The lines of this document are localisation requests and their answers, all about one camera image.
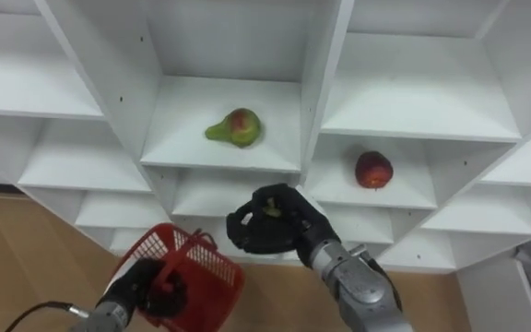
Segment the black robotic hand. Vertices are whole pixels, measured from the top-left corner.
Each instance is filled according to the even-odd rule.
[[[307,267],[319,244],[328,240],[340,242],[329,220],[287,184],[256,190],[251,201],[227,216],[227,235],[250,254],[296,250]]]
[[[154,317],[169,318],[178,314],[187,302],[187,287],[179,273],[173,271],[166,282],[172,287],[170,293],[153,293],[151,284],[165,266],[165,262],[141,258],[118,278],[106,291],[98,304],[117,302],[132,316],[135,309]]]

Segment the red basket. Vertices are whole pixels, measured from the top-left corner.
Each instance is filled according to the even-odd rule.
[[[173,270],[187,284],[187,304],[176,317],[157,319],[141,313],[153,326],[177,332],[217,331],[241,295],[245,280],[241,267],[219,254],[212,237],[201,230],[190,234],[173,224],[159,224],[133,245],[118,267],[131,257],[167,263],[155,278],[154,290],[161,289]]]

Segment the basket handle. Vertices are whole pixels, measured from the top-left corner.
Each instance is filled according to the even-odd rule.
[[[156,290],[162,290],[167,292],[173,291],[172,286],[170,284],[166,284],[164,281],[175,269],[175,267],[180,265],[180,262],[185,258],[185,255],[190,250],[192,250],[192,248],[194,248],[200,241],[206,242],[209,246],[213,247],[213,249],[218,249],[217,244],[215,243],[212,235],[207,232],[202,232],[202,229],[195,230],[192,235],[190,235],[185,240],[180,249],[171,254],[167,253],[167,264],[165,264],[165,267],[155,277],[151,287]]]

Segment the white wall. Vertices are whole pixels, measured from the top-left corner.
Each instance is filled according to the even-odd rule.
[[[531,332],[531,290],[522,265],[510,255],[457,273],[473,332]]]

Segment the black cable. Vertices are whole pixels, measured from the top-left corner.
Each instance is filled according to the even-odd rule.
[[[48,302],[42,302],[34,305],[33,307],[26,310],[23,314],[18,316],[16,320],[14,320],[11,325],[6,328],[6,332],[11,332],[16,328],[16,326],[19,324],[19,322],[22,321],[22,319],[26,318],[27,315],[32,314],[33,312],[42,309],[42,308],[54,308],[54,309],[61,309],[65,311],[69,311],[69,309],[73,306],[72,303],[67,302],[57,302],[57,301],[48,301]]]

